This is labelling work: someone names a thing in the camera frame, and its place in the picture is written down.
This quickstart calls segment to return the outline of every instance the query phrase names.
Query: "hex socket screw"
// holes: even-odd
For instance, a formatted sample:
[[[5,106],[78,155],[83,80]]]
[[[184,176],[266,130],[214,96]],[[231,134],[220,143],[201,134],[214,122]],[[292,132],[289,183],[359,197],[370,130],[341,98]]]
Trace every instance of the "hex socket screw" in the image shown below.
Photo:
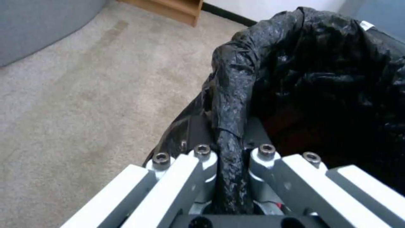
[[[321,164],[321,157],[314,152],[304,152],[303,158],[307,162],[311,163],[311,165],[313,165],[315,168],[319,168],[319,165]]]
[[[170,166],[170,155],[167,152],[155,153],[152,163],[154,168],[164,170]]]
[[[276,148],[271,144],[262,144],[259,147],[259,155],[264,160],[271,160],[276,154]]]
[[[209,158],[211,148],[207,144],[198,144],[194,147],[194,156],[200,160]]]

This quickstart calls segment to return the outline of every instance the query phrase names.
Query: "wooden cabinet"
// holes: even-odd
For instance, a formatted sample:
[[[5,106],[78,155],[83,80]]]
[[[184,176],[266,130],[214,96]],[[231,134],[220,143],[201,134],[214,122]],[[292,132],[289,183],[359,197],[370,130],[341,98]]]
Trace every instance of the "wooden cabinet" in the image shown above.
[[[117,0],[196,26],[203,0]]]

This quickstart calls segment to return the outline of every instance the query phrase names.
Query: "black trash bag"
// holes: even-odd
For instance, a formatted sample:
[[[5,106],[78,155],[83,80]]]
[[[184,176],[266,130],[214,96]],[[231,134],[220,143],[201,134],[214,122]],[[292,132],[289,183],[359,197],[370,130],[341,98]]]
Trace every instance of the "black trash bag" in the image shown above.
[[[214,212],[252,213],[241,142],[247,118],[294,103],[347,131],[329,153],[404,193],[404,64],[404,56],[393,56],[353,19],[305,7],[278,13],[215,49],[202,92],[154,151],[178,156],[187,120],[206,116],[219,152]]]

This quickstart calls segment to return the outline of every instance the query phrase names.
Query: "beige carpet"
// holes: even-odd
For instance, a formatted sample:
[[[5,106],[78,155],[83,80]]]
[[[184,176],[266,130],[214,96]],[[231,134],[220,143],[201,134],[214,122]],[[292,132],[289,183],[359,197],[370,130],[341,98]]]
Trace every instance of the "beige carpet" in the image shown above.
[[[141,164],[243,25],[196,28],[112,2],[79,31],[0,69],[0,227],[56,227]]]

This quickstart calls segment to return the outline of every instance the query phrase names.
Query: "mounting hole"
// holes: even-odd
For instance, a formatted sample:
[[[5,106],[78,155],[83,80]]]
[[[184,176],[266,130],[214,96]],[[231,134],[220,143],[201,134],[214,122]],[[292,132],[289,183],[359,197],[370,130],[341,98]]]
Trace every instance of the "mounting hole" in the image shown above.
[[[298,219],[287,217],[281,221],[281,228],[305,228],[305,226]]]
[[[188,228],[213,228],[212,222],[203,216],[197,216],[188,224]]]

